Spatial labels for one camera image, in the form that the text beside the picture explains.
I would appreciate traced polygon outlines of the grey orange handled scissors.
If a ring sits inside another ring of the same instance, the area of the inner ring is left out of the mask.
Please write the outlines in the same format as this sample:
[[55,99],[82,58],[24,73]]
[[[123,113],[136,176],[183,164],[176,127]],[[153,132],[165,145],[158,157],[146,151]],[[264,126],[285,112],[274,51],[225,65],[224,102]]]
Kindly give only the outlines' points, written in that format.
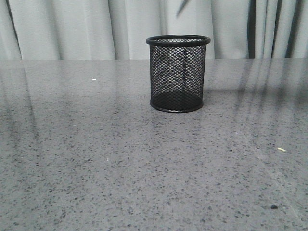
[[181,13],[183,12],[183,10],[185,9],[185,7],[187,6],[187,4],[189,3],[189,0],[182,0],[177,13],[176,13],[176,17],[179,17],[181,15]]

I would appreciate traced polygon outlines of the black mesh pen bucket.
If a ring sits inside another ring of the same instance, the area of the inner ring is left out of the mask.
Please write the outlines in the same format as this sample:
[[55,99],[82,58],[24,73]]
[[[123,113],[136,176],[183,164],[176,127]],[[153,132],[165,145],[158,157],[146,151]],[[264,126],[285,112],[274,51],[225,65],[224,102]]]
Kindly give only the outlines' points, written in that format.
[[146,39],[150,51],[150,105],[187,113],[203,107],[206,47],[201,35],[162,35]]

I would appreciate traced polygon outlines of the grey pleated curtain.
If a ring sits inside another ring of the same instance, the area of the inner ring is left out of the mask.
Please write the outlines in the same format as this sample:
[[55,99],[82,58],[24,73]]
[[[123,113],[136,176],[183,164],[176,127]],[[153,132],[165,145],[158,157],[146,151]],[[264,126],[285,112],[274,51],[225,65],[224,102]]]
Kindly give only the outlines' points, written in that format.
[[305,0],[3,0],[2,60],[147,59],[146,38],[211,38],[208,59],[306,58]]

